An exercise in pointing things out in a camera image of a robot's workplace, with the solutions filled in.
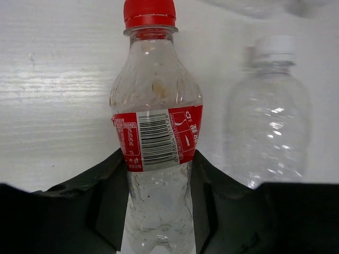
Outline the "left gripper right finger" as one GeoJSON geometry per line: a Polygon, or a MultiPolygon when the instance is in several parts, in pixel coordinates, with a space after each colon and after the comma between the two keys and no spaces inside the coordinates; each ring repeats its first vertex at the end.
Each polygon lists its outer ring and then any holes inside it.
{"type": "Polygon", "coordinates": [[[248,188],[196,152],[191,174],[197,253],[338,253],[338,185],[248,188]]]}

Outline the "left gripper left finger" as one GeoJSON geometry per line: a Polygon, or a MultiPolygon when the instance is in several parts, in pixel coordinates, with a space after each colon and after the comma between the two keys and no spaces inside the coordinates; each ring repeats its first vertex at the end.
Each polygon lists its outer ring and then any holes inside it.
{"type": "Polygon", "coordinates": [[[1,253],[116,253],[128,200],[120,150],[47,191],[1,184],[1,253]]]}

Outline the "clear bottle white cap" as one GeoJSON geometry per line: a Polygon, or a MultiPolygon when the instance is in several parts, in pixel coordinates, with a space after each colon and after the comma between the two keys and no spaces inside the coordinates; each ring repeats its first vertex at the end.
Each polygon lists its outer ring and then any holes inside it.
{"type": "Polygon", "coordinates": [[[307,169],[312,106],[306,87],[290,71],[295,54],[294,36],[258,39],[253,74],[228,94],[226,166],[252,189],[264,182],[299,182],[307,169]]]}

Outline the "red cola label bottle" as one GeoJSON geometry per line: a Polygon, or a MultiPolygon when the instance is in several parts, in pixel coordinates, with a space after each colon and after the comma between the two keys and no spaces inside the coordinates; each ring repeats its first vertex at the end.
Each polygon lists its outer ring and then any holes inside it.
{"type": "Polygon", "coordinates": [[[109,102],[128,170],[128,241],[134,253],[190,253],[202,94],[174,49],[173,1],[125,1],[123,16],[130,49],[109,102]]]}

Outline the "crushed clear bottle blue-white cap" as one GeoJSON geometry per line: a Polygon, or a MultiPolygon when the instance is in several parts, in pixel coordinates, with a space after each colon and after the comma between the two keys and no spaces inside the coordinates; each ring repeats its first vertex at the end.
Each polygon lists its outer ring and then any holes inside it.
{"type": "Polygon", "coordinates": [[[211,0],[203,2],[225,9],[229,12],[257,20],[267,20],[279,12],[286,12],[294,16],[305,17],[312,8],[323,4],[322,1],[211,0]]]}

